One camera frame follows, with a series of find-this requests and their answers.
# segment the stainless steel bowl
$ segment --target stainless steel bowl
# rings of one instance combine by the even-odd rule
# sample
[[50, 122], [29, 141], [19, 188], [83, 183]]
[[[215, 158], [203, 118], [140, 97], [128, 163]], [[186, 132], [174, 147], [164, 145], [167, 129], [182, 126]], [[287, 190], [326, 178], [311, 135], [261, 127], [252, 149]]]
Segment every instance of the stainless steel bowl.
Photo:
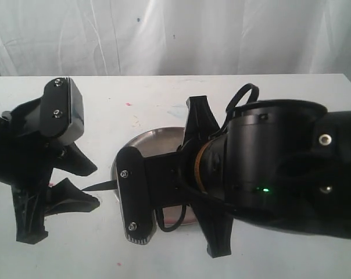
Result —
[[[161, 155], [174, 152], [182, 144], [184, 135], [183, 127], [166, 127], [150, 130], [133, 138], [125, 146], [134, 146], [138, 148], [143, 157]], [[113, 161], [111, 169], [112, 179], [117, 179], [116, 158]], [[119, 199], [118, 190], [114, 190], [116, 197]], [[181, 206], [173, 206], [164, 209], [165, 224], [174, 224], [180, 217]], [[186, 216], [183, 224], [192, 224], [196, 222], [196, 217], [192, 209], [187, 207]]]

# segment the black cable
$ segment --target black cable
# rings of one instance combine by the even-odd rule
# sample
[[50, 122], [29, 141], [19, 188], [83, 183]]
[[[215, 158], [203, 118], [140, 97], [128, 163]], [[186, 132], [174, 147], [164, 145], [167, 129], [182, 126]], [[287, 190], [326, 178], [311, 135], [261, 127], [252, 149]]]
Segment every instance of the black cable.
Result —
[[252, 83], [245, 84], [242, 88], [239, 89], [239, 91], [235, 94], [235, 96], [232, 97], [231, 101], [228, 103], [228, 105], [226, 107], [226, 118], [224, 120], [224, 123], [223, 123], [221, 129], [219, 129], [214, 134], [210, 135], [209, 139], [219, 137], [220, 135], [222, 135], [225, 132], [225, 130], [227, 128], [227, 124], [228, 124], [228, 122], [230, 122], [230, 120], [232, 118], [233, 108], [236, 107], [236, 105], [240, 102], [240, 100], [249, 91], [250, 91], [250, 95], [249, 95], [249, 98], [246, 101], [246, 103], [252, 103], [252, 102], [256, 102], [258, 100], [259, 88]]
[[182, 211], [181, 211], [180, 218], [171, 227], [165, 227], [163, 209], [162, 208], [156, 209], [155, 215], [156, 215], [156, 220], [157, 220], [157, 223], [159, 225], [159, 228], [166, 233], [170, 233], [171, 231], [174, 231], [175, 229], [177, 229], [180, 225], [182, 225], [182, 222], [185, 219], [186, 209], [187, 209], [187, 206], [182, 205]]

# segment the white backdrop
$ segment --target white backdrop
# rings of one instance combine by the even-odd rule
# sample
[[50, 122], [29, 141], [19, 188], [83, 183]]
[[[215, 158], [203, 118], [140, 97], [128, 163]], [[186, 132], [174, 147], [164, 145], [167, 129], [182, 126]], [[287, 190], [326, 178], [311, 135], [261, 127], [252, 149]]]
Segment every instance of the white backdrop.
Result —
[[345, 73], [351, 0], [1, 0], [0, 75]]

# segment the white table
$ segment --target white table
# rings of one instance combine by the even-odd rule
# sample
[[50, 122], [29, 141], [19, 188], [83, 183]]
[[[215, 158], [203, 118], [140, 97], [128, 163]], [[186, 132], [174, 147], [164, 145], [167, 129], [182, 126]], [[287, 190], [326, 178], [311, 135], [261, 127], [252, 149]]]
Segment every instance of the white table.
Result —
[[[53, 77], [0, 77], [0, 114], [41, 96]], [[184, 126], [185, 101], [207, 95], [217, 120], [245, 83], [260, 99], [293, 98], [351, 110], [351, 83], [342, 74], [183, 77], [74, 77], [84, 98], [85, 134], [77, 141], [98, 166], [89, 177], [55, 170], [79, 188], [110, 179], [112, 161], [132, 137], [157, 127]], [[285, 234], [234, 222], [232, 255], [211, 259], [198, 225], [160, 230], [146, 246], [126, 241], [112, 192], [91, 213], [46, 218], [49, 237], [34, 246], [15, 241], [10, 187], [0, 183], [0, 278], [351, 278], [351, 241]]]

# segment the white tabletop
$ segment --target white tabletop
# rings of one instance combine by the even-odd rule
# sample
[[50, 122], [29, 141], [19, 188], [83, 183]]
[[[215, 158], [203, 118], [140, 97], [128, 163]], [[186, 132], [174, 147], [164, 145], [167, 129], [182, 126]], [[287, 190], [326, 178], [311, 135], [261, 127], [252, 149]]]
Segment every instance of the white tabletop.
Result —
[[[38, 98], [53, 77], [0, 77], [0, 114]], [[73, 77], [84, 98], [80, 149], [98, 166], [89, 177], [55, 170], [79, 188], [110, 179], [112, 161], [132, 137], [158, 127], [184, 126], [185, 101], [207, 95], [221, 123], [224, 109], [246, 83], [260, 99], [304, 99], [329, 110], [351, 110], [351, 83], [342, 74], [265, 76]], [[49, 237], [36, 245], [15, 241], [10, 187], [0, 183], [0, 278], [351, 278], [351, 240], [294, 235], [234, 221], [232, 255], [211, 259], [199, 226], [160, 230], [139, 246], [126, 241], [112, 192], [93, 193], [91, 213], [47, 217]]]

